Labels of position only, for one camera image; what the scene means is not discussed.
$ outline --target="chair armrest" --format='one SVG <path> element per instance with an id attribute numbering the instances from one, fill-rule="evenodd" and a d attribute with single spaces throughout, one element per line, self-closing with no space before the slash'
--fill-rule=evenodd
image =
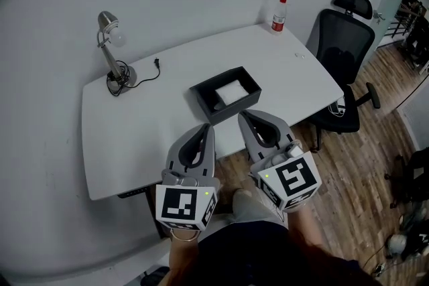
<path id="1" fill-rule="evenodd" d="M 379 109 L 381 107 L 380 99 L 378 97 L 378 94 L 374 85 L 367 82 L 367 88 L 368 88 L 368 93 L 364 94 L 361 98 L 356 100 L 356 106 L 361 106 L 364 102 L 367 102 L 368 100 L 372 100 L 374 108 Z"/>

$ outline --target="lamp base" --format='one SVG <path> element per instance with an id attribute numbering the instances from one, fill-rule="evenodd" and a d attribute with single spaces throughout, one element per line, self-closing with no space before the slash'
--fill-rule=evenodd
<path id="1" fill-rule="evenodd" d="M 129 87 L 132 87 L 135 85 L 135 82 L 137 81 L 137 73 L 135 72 L 133 67 L 128 66 L 129 71 L 129 79 L 127 82 L 124 82 L 123 85 L 119 84 L 115 80 L 111 80 L 110 78 L 107 79 L 107 87 L 109 87 L 109 90 L 112 93 L 118 93 L 119 90 L 122 88 L 121 93 L 128 92 L 131 90 Z"/>

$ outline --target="chair backrest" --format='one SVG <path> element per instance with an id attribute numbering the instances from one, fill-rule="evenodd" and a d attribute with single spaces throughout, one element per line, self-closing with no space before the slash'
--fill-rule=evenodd
<path id="1" fill-rule="evenodd" d="M 332 9 L 322 10 L 316 58 L 337 84 L 352 84 L 374 37 L 374 31 L 358 19 Z"/>
<path id="2" fill-rule="evenodd" d="M 334 0 L 332 3 L 349 13 L 356 13 L 365 19 L 373 17 L 373 7 L 369 0 Z"/>

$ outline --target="plastic bottle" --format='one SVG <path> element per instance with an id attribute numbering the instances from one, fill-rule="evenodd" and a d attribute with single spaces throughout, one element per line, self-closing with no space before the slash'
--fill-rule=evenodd
<path id="1" fill-rule="evenodd" d="M 286 19 L 286 0 L 280 0 L 275 7 L 273 24 L 271 25 L 274 34 L 281 34 L 283 31 L 284 21 Z"/>

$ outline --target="railing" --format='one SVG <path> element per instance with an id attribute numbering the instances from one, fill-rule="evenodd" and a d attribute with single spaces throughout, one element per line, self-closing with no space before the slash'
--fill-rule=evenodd
<path id="1" fill-rule="evenodd" d="M 419 17 L 418 14 L 412 12 L 405 5 L 401 4 L 400 8 L 396 12 L 393 22 L 390 23 L 384 36 L 391 36 L 393 38 L 395 35 L 405 35 L 410 31 L 417 17 Z"/>

